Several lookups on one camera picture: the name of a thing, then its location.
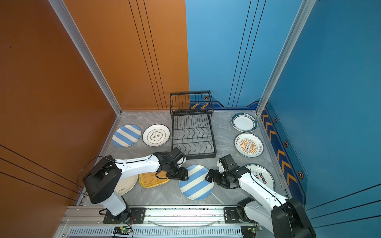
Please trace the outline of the yellow woven tray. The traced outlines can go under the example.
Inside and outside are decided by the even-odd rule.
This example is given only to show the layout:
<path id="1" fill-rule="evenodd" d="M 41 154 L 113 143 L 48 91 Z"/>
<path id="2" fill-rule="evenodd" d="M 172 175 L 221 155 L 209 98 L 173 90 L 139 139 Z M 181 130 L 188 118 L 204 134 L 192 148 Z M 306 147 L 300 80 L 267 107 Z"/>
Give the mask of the yellow woven tray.
<path id="1" fill-rule="evenodd" d="M 139 184 L 141 187 L 149 189 L 154 188 L 163 184 L 166 184 L 170 179 L 157 179 L 155 177 L 156 173 L 143 173 L 139 174 Z"/>

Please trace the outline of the white plate red characters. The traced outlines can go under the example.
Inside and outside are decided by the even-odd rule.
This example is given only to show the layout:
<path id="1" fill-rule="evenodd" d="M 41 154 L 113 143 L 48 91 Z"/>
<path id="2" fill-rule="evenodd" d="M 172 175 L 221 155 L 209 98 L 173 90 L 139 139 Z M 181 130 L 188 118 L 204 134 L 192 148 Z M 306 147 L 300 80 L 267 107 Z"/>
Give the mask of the white plate red characters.
<path id="1" fill-rule="evenodd" d="M 246 168 L 251 172 L 252 176 L 259 180 L 262 184 L 270 188 L 275 189 L 275 180 L 272 174 L 263 166 L 257 164 L 246 165 Z"/>

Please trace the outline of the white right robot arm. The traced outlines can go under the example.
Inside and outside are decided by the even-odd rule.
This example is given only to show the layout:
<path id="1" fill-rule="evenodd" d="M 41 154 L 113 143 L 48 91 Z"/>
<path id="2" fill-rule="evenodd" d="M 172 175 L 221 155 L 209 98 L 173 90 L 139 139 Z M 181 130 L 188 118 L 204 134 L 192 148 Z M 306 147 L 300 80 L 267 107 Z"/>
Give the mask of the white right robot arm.
<path id="1" fill-rule="evenodd" d="M 251 170 L 238 166 L 229 154 L 217 162 L 218 169 L 211 169 L 205 176 L 225 189 L 240 188 L 247 197 L 237 203 L 237 219 L 243 223 L 257 223 L 269 230 L 276 238 L 315 238 L 317 235 L 296 198 L 286 198 L 268 188 Z"/>

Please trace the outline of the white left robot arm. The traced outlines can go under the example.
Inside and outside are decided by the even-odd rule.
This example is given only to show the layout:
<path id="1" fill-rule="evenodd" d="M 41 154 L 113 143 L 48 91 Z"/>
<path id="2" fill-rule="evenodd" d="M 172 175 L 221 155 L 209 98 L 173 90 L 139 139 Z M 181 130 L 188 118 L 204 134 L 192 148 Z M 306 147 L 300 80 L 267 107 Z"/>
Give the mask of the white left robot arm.
<path id="1" fill-rule="evenodd" d="M 82 181 L 93 204 L 102 204 L 113 216 L 130 213 L 127 202 L 115 188 L 119 181 L 144 173 L 164 171 L 166 179 L 187 181 L 188 171 L 182 166 L 185 155 L 175 148 L 170 152 L 155 152 L 135 159 L 113 159 L 101 157 L 87 172 Z"/>

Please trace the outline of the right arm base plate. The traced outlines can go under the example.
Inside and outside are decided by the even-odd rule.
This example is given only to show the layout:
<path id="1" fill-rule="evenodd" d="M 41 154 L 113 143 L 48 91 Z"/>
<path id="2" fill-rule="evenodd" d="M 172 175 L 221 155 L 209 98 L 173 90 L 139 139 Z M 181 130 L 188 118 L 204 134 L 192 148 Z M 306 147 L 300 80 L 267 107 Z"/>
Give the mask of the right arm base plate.
<path id="1" fill-rule="evenodd" d="M 224 207 L 224 221 L 226 224 L 247 223 L 249 220 L 244 220 L 239 214 L 237 207 Z"/>

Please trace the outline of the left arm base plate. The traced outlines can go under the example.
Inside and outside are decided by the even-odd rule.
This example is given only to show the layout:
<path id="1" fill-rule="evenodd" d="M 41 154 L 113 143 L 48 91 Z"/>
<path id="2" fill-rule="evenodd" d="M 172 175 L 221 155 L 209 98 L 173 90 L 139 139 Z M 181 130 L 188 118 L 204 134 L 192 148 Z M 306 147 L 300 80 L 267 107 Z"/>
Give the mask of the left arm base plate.
<path id="1" fill-rule="evenodd" d="M 99 211 L 99 215 L 104 217 L 104 224 L 143 224 L 145 213 L 144 207 L 128 208 L 117 216 L 112 215 L 106 208 Z"/>

